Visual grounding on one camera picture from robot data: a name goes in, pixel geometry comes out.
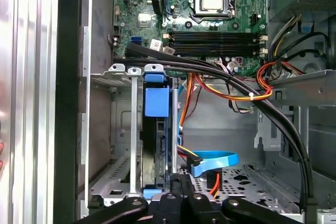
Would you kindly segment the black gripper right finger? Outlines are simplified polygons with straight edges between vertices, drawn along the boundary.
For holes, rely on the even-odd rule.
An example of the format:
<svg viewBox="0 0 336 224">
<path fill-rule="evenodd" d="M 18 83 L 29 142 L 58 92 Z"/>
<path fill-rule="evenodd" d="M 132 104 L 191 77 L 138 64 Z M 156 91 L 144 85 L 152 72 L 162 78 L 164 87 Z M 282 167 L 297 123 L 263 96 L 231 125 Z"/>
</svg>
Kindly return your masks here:
<svg viewBox="0 0 336 224">
<path fill-rule="evenodd" d="M 210 191 L 202 194 L 194 190 L 189 174 L 181 175 L 181 193 L 185 198 L 187 223 L 299 223 L 276 211 L 233 195 L 219 205 L 215 193 L 222 187 L 220 174 L 215 175 Z"/>
</svg>

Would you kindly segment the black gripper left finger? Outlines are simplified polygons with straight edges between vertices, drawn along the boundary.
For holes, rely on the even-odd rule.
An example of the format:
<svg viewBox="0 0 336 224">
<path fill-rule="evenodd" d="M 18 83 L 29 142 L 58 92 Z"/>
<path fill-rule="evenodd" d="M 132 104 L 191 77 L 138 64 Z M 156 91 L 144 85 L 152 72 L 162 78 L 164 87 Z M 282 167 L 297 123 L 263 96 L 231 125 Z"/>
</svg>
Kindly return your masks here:
<svg viewBox="0 0 336 224">
<path fill-rule="evenodd" d="M 170 191 L 156 194 L 151 202 L 128 197 L 110 207 L 78 220 L 79 223 L 180 223 L 183 197 L 180 174 L 170 177 Z"/>
</svg>

